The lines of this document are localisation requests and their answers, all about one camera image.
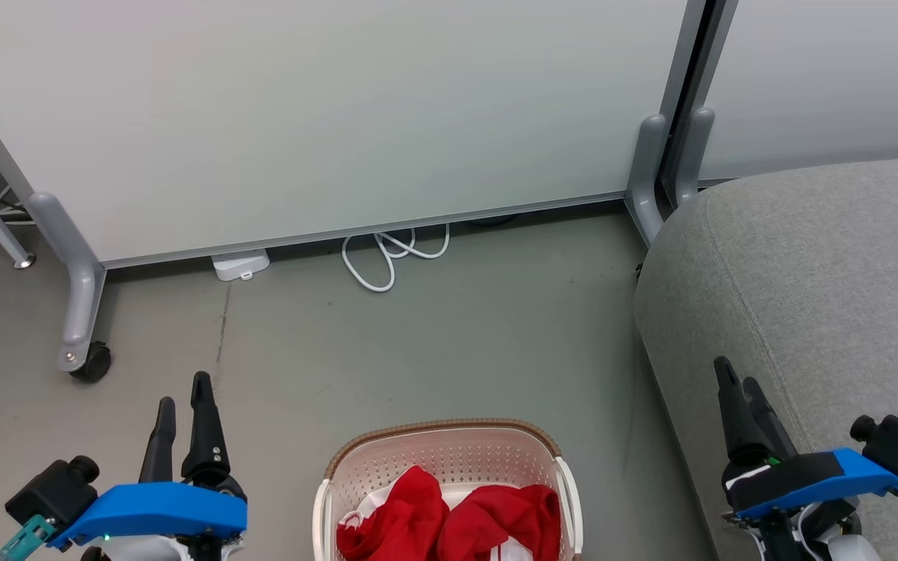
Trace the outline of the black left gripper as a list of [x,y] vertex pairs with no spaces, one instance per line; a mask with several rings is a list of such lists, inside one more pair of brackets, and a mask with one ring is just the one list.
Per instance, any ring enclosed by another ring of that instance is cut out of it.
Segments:
[[[190,391],[193,409],[189,450],[182,462],[182,478],[196,485],[213,485],[220,494],[249,502],[238,480],[230,475],[231,465],[222,430],[220,409],[215,404],[210,373],[196,372]],[[147,440],[140,466],[140,483],[171,482],[172,444],[177,436],[177,412],[171,397],[162,397],[154,428]]]

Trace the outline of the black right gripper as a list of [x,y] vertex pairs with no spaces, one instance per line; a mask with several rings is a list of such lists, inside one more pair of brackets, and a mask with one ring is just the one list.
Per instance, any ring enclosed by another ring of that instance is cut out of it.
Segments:
[[726,356],[714,359],[714,373],[728,457],[721,486],[727,489],[731,480],[767,465],[769,456],[780,462],[795,456],[798,450],[755,377],[745,377],[741,383]]

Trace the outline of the red cloth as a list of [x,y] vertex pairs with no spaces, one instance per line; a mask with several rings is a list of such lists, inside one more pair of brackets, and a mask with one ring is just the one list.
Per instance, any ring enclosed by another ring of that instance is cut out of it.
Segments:
[[484,485],[455,508],[433,475],[411,466],[359,528],[336,528],[345,561],[478,561],[514,537],[534,561],[559,561],[562,508],[545,485]]

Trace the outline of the grey fabric sofa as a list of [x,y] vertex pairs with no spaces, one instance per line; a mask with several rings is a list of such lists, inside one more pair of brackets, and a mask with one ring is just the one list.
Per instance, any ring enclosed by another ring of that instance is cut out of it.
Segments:
[[713,362],[758,380],[802,453],[898,416],[898,160],[752,175],[669,215],[635,323],[719,561],[758,561],[721,517],[727,449]]

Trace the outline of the white cloth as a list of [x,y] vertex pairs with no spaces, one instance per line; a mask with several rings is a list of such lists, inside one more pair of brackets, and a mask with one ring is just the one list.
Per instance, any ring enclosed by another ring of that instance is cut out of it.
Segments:
[[[368,517],[374,514],[374,511],[381,507],[382,504],[385,504],[390,491],[392,490],[393,486],[395,486],[395,483],[391,483],[388,486],[382,487],[378,490],[372,491],[370,494],[367,494],[367,497],[364,497],[363,501],[360,501],[359,507],[357,507],[353,511],[348,512],[338,520],[338,522],[336,523],[336,528],[359,528],[362,522],[364,522]],[[446,502],[450,509],[453,509],[466,497],[468,497],[469,494],[471,494],[475,489],[480,487],[481,485],[473,483],[443,484],[442,486],[440,486],[442,500]],[[533,553],[528,550],[528,548],[521,545],[519,541],[514,539],[514,537],[509,537],[507,541],[504,541],[500,545],[491,549],[490,553],[486,555],[485,559],[482,559],[481,557],[478,558],[478,561],[481,560],[534,561],[534,558]]]

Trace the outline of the black caster wheel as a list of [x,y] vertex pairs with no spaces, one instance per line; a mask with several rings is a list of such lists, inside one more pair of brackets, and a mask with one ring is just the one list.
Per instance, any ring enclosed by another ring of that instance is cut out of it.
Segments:
[[106,376],[113,363],[111,349],[103,341],[93,341],[88,347],[87,357],[81,367],[70,373],[79,383],[97,383]]

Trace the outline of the long grey partition foot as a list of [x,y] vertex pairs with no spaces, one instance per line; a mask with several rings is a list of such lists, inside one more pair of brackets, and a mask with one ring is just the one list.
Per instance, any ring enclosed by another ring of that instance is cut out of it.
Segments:
[[70,374],[83,365],[88,347],[96,341],[94,328],[107,270],[101,266],[57,196],[35,192],[29,196],[26,206],[67,270],[70,290],[57,366],[61,372]]

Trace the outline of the white power adapter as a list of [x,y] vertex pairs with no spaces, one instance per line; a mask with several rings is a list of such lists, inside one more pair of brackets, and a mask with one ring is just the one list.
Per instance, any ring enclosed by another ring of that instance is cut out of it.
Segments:
[[215,276],[218,280],[231,283],[234,280],[248,281],[255,273],[270,266],[270,256],[266,249],[218,253],[211,256]]

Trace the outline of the short grey partition foot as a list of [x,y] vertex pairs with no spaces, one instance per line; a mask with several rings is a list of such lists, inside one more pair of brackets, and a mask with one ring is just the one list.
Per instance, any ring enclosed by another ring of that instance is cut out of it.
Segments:
[[699,174],[705,149],[714,124],[714,110],[708,107],[695,109],[685,124],[678,163],[673,175],[674,209],[685,205],[698,195]]
[[624,201],[635,227],[650,246],[663,226],[656,202],[656,181],[666,142],[666,118],[656,114],[639,126]]

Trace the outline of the cream laundry basket brown rim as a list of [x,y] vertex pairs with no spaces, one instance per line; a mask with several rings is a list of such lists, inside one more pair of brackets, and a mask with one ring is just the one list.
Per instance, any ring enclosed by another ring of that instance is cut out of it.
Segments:
[[509,418],[402,424],[348,441],[331,458],[315,493],[315,561],[344,561],[336,547],[339,519],[412,465],[438,480],[449,507],[480,486],[551,488],[558,493],[563,520],[558,561],[583,561],[581,501],[562,450],[546,431]]

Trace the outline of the small white partition panel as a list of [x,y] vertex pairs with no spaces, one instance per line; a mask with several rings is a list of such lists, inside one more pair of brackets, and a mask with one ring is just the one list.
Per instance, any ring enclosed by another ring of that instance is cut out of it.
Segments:
[[699,178],[898,157],[898,0],[737,0]]

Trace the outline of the large white partition panel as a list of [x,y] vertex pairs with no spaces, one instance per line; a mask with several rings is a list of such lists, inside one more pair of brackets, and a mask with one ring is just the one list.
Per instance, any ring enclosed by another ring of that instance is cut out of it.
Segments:
[[0,0],[0,145],[97,259],[603,201],[695,0]]

